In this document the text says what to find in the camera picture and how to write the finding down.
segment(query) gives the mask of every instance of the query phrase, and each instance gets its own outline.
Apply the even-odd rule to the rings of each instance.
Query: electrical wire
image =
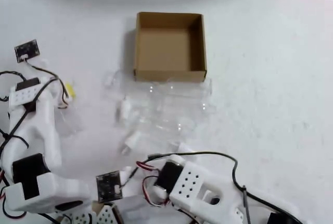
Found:
[[[49,221],[51,221],[54,224],[60,224],[60,222],[58,222],[56,219],[52,218],[50,215],[47,214],[38,214],[40,216],[43,216],[44,218],[48,219]]]
[[[139,168],[142,168],[143,170],[146,170],[146,171],[157,171],[159,172],[160,170],[158,168],[155,168],[154,166],[151,166],[151,165],[148,165],[148,164],[144,164],[142,163],[141,161],[137,161],[136,162],[136,165],[139,167]]]
[[[6,217],[8,217],[9,219],[14,219],[14,220],[18,220],[18,219],[22,219],[24,216],[27,215],[27,212],[23,212],[23,214],[19,215],[19,216],[12,216],[9,213],[7,213],[6,209],[5,209],[5,202],[6,202],[6,196],[4,197],[4,200],[2,201],[2,212],[4,213],[4,215]]]
[[[234,164],[234,167],[233,167],[233,171],[232,171],[232,179],[233,179],[233,183],[234,185],[236,186],[236,188],[240,191],[240,192],[244,192],[244,190],[246,188],[244,187],[241,187],[240,184],[237,182],[236,180],[236,170],[237,170],[237,167],[238,167],[238,160],[235,159],[234,157],[230,156],[230,155],[227,155],[227,154],[223,154],[223,153],[220,153],[220,152],[213,152],[213,151],[201,151],[201,152],[190,152],[190,153],[168,153],[168,154],[157,154],[157,155],[151,155],[148,159],[146,159],[145,161],[143,161],[142,163],[147,163],[149,161],[152,161],[152,160],[156,160],[156,159],[160,159],[160,158],[163,158],[163,157],[166,157],[166,156],[170,156],[170,155],[179,155],[179,156],[184,156],[184,155],[220,155],[220,156],[224,156],[226,158],[229,158],[231,159],[235,164]],[[138,168],[135,168],[132,173],[130,174],[129,178],[127,179],[127,181],[121,186],[121,188],[123,188],[129,181],[130,179],[136,174]],[[278,212],[278,213],[281,213],[281,214],[284,214],[286,216],[288,216],[290,219],[292,219],[295,223],[297,224],[303,224],[299,219],[297,219],[294,215],[290,214],[289,212],[287,212],[286,210],[283,210],[282,208],[272,204],[272,203],[269,203],[257,196],[255,196],[254,194],[251,194],[250,192],[247,191],[247,197],[271,208],[272,210]]]
[[[22,75],[21,73],[16,72],[16,71],[5,70],[5,71],[0,72],[0,76],[1,76],[2,74],[14,74],[14,75],[16,75],[16,76],[19,76],[23,81],[26,81],[26,80],[27,80],[27,79],[24,77],[24,75]],[[0,97],[0,101],[1,101],[1,102],[7,102],[7,101],[9,101],[9,96]]]
[[[55,74],[55,73],[49,71],[49,70],[46,70],[46,69],[43,69],[43,68],[40,68],[40,67],[37,67],[37,66],[34,66],[34,65],[28,63],[28,60],[27,60],[27,59],[25,59],[24,61],[25,61],[25,62],[26,62],[31,68],[34,68],[34,69],[36,69],[36,70],[39,70],[39,71],[42,71],[42,72],[45,72],[45,73],[48,73],[48,74],[51,74],[52,76],[54,76],[54,77],[56,77],[56,78],[59,79],[59,82],[60,82],[61,87],[62,87],[61,100],[62,100],[62,102],[65,104],[65,107],[59,107],[59,108],[67,108],[67,107],[68,107],[68,103],[65,101],[64,96],[66,96],[66,98],[68,98],[69,95],[68,95],[68,92],[67,92],[67,90],[66,90],[65,84],[64,84],[63,81],[59,78],[59,76],[58,76],[57,74]]]
[[[20,125],[22,124],[22,122],[24,121],[24,119],[27,117],[28,113],[30,112],[30,110],[33,107],[33,104],[38,100],[39,96],[41,95],[41,93],[46,89],[47,86],[50,85],[50,83],[59,80],[58,77],[55,78],[51,78],[48,82],[46,82],[43,87],[38,91],[38,93],[36,94],[35,98],[32,101],[32,104],[29,108],[27,108],[24,112],[24,114],[22,115],[22,117],[18,120],[18,122],[16,123],[16,125],[13,127],[13,129],[11,130],[10,134],[8,135],[8,138],[5,139],[5,141],[1,144],[0,146],[0,158],[2,156],[2,153],[4,151],[5,146],[7,145],[7,143],[10,141],[10,139],[14,136],[15,131],[20,127]]]
[[[9,137],[9,134],[5,133],[2,129],[0,129],[0,134],[3,136],[4,139],[7,139]],[[18,135],[12,135],[11,137],[20,139],[22,142],[24,142],[24,144],[27,146],[27,148],[29,148],[29,144],[23,137],[20,137]]]
[[[149,197],[149,194],[147,192],[147,189],[146,189],[146,180],[149,179],[149,178],[158,178],[158,176],[146,176],[143,181],[142,181],[142,191],[144,193],[144,197],[146,199],[146,201],[151,205],[151,206],[154,206],[154,207],[161,207],[163,206],[163,203],[162,204],[156,204],[154,202],[152,202],[152,200],[150,199]]]
[[[5,188],[6,188],[6,186],[2,187],[2,189],[0,191],[0,200],[5,197],[5,193],[3,193],[3,191],[4,191]]]
[[[2,74],[14,74],[16,76],[19,76],[20,78],[22,78],[23,81],[26,81],[27,79],[24,77],[24,75],[22,75],[20,72],[17,72],[17,71],[9,71],[9,70],[5,70],[5,71],[2,71],[0,72],[0,76]]]

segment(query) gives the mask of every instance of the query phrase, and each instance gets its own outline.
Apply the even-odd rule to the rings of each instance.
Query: black wire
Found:
[[[27,215],[27,212],[23,212],[23,214],[19,215],[19,216],[12,216],[10,215],[9,213],[7,213],[6,209],[5,209],[5,201],[6,201],[6,196],[4,197],[4,200],[2,201],[2,212],[4,213],[4,215],[10,219],[14,219],[14,220],[17,220],[17,219],[21,219],[23,218],[24,216]]]
[[[63,216],[69,219],[69,222],[72,224],[72,219],[68,215],[63,215]]]
[[[40,216],[43,216],[44,218],[48,219],[49,221],[51,221],[54,224],[60,224],[60,222],[58,222],[56,219],[52,218],[50,215],[47,214],[38,214]]]
[[[59,76],[58,76],[57,74],[55,74],[55,73],[49,71],[49,70],[42,69],[42,68],[40,68],[40,67],[37,67],[37,66],[34,66],[34,65],[28,63],[27,59],[25,59],[25,62],[26,62],[30,67],[32,67],[32,68],[34,68],[34,69],[36,69],[36,70],[39,70],[39,71],[42,71],[42,72],[45,72],[45,73],[51,74],[52,76],[57,77],[57,78],[59,79],[59,82],[60,82],[61,87],[62,87],[62,96],[61,96],[61,99],[62,99],[62,102],[63,102],[63,103],[66,105],[66,107],[67,107],[67,106],[68,106],[68,103],[65,101],[65,99],[64,99],[63,97],[64,97],[64,95],[65,95],[66,98],[68,98],[69,95],[68,95],[68,92],[67,92],[67,90],[66,90],[66,87],[65,87],[63,81],[59,78]]]
[[[0,190],[0,197],[2,196],[2,193],[4,192],[4,189],[6,188],[7,186],[3,186],[2,189]]]
[[[22,75],[20,72],[16,72],[16,71],[9,71],[9,70],[5,70],[0,72],[0,76],[2,74],[14,74],[16,76],[19,76],[20,78],[22,78],[23,81],[26,81],[27,79],[24,77],[24,75]]]
[[[177,209],[177,211],[180,213],[183,213],[184,215],[187,215],[189,218],[191,218],[192,219],[191,223],[200,224],[192,215],[188,214],[187,212],[183,211],[182,209]]]
[[[147,163],[151,160],[156,160],[156,159],[159,159],[159,158],[163,158],[163,157],[166,157],[166,156],[170,156],[170,155],[179,155],[179,156],[183,156],[183,155],[206,155],[206,154],[209,154],[209,155],[220,155],[220,156],[224,156],[224,157],[227,157],[231,160],[233,160],[235,162],[235,165],[233,167],[233,171],[232,171],[232,178],[233,178],[233,183],[234,185],[236,186],[236,188],[240,191],[240,192],[243,192],[245,190],[245,188],[241,187],[239,185],[239,183],[237,182],[236,180],[236,170],[237,170],[237,166],[238,166],[238,160],[233,158],[232,156],[230,155],[227,155],[227,154],[223,154],[223,153],[220,153],[220,152],[213,152],[213,151],[201,151],[201,152],[190,152],[190,153],[168,153],[168,154],[157,154],[157,155],[152,155],[150,156],[148,159],[146,159],[145,161],[143,161],[143,163]],[[123,188],[127,183],[128,181],[135,175],[135,173],[137,172],[137,168],[135,168],[132,173],[130,174],[128,180],[125,182],[124,185],[121,186],[121,188]],[[290,214],[289,212],[281,209],[280,207],[278,206],[275,206],[274,204],[272,203],[269,203],[257,196],[255,196],[254,194],[251,194],[250,192],[247,191],[247,196],[252,198],[253,200],[277,211],[278,213],[281,213],[281,214],[284,214],[286,216],[288,216],[290,219],[292,219],[293,221],[295,221],[297,224],[303,224],[299,219],[297,219],[294,215]]]
[[[4,139],[7,139],[9,137],[9,134],[2,131],[2,129],[0,129],[0,134],[2,134]],[[13,137],[20,139],[22,142],[24,142],[24,144],[27,146],[27,148],[29,148],[29,144],[27,143],[27,141],[23,137],[20,137],[18,135],[12,135],[11,138],[13,138]]]
[[[16,72],[16,71],[8,71],[8,70],[5,70],[5,71],[0,72],[0,76],[1,76],[2,74],[14,74],[14,75],[19,76],[20,78],[22,78],[23,81],[26,81],[26,80],[27,80],[27,79],[24,77],[24,75],[22,75],[21,73]],[[1,101],[1,102],[7,102],[7,101],[9,101],[9,96],[0,97],[0,101]]]
[[[5,172],[4,172],[4,174],[2,175],[2,180],[4,181],[4,184],[5,184],[6,186],[9,186],[9,182],[8,182],[7,178],[5,177]]]
[[[245,186],[243,186],[243,202],[244,202],[244,208],[246,211],[246,219],[248,221],[248,224],[251,224],[250,210],[249,210],[249,204],[248,204],[248,191]]]
[[[27,108],[23,114],[23,116],[19,119],[19,121],[17,122],[17,124],[13,127],[13,129],[11,130],[11,132],[8,135],[8,138],[5,139],[5,141],[1,144],[0,146],[0,158],[2,156],[2,153],[4,151],[5,146],[7,145],[7,143],[10,141],[10,139],[14,136],[15,131],[20,127],[20,125],[22,124],[22,122],[24,121],[24,119],[27,117],[28,113],[30,112],[30,110],[32,109],[32,107],[34,106],[34,103],[38,100],[39,96],[41,95],[41,93],[46,89],[46,87],[54,82],[59,80],[59,78],[52,78],[50,79],[47,83],[44,84],[44,86],[38,91],[38,93],[36,94],[35,98],[32,101],[32,104],[29,108]]]

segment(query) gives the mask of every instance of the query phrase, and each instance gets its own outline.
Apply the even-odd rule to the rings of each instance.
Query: small white part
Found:
[[[124,142],[124,148],[121,151],[123,155],[128,154],[133,149],[135,149],[135,146],[137,145],[138,140],[141,138],[141,133],[139,131],[134,131],[132,134],[129,135],[129,137]]]
[[[165,200],[168,198],[167,191],[159,186],[153,186],[151,192],[153,198],[159,199],[158,203],[165,202]]]
[[[129,100],[129,98],[127,96],[125,96],[125,98],[121,101],[120,107],[119,107],[119,121],[120,122],[126,122],[129,119],[131,109],[132,109],[131,101]]]
[[[114,205],[105,205],[97,216],[97,224],[117,224],[117,220],[112,212]]]

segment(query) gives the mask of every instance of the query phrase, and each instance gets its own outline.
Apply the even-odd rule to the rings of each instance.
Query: brown cardboard box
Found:
[[[137,80],[202,82],[206,73],[203,15],[137,14],[134,60]]]

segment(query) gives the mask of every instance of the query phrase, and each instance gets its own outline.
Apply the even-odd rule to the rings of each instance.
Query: white tablecloth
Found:
[[[331,223],[329,0],[0,0],[1,70],[22,71],[14,46],[37,39],[52,71],[74,82],[83,130],[62,140],[63,174],[93,185],[95,175],[130,164],[117,155],[125,131],[114,127],[103,78],[131,65],[139,11],[204,14],[217,112],[188,144],[237,157],[238,181],[249,191],[267,191],[314,223]],[[1,96],[15,81],[1,77]],[[0,104],[4,130],[6,110]],[[232,163],[222,158],[200,161],[216,173],[231,173]],[[2,213],[0,220],[11,223]],[[22,222],[29,221],[46,223],[35,215]]]

